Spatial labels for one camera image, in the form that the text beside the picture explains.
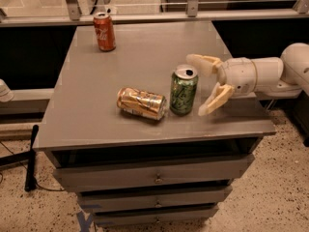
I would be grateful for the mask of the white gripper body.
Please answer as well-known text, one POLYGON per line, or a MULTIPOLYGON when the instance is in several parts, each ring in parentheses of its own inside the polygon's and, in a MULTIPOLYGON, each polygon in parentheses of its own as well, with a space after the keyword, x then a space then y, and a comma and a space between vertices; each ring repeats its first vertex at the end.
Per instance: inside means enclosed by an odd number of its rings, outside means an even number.
POLYGON ((217 68, 217 82, 220 94, 231 86, 233 95, 246 96, 251 93, 257 83, 257 71, 253 62, 247 58, 231 58, 217 68))

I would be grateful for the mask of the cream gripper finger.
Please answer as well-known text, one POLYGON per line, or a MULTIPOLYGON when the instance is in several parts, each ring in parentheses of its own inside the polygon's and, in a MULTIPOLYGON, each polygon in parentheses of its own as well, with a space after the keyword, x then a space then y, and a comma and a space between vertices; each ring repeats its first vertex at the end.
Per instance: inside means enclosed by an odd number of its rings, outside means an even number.
POLYGON ((212 75, 217 72, 217 68, 221 66, 222 61, 214 56, 188 54, 186 63, 196 68, 203 75, 212 75))
POLYGON ((225 104, 230 97, 235 93, 235 88, 232 85, 221 85, 219 82, 215 84, 210 96, 199 107, 198 115, 206 116, 214 112, 217 108, 225 104))

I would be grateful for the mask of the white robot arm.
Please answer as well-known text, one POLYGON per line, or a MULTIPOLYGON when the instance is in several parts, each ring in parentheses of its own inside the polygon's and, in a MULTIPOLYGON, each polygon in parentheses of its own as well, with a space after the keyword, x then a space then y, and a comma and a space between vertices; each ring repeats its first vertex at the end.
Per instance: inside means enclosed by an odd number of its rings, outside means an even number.
POLYGON ((211 114, 230 97, 263 93, 269 97, 284 97, 284 92, 309 93, 309 45, 293 43, 280 57, 248 59, 220 58, 188 54, 186 63, 204 76, 216 75, 210 96, 199 107, 198 114, 211 114))

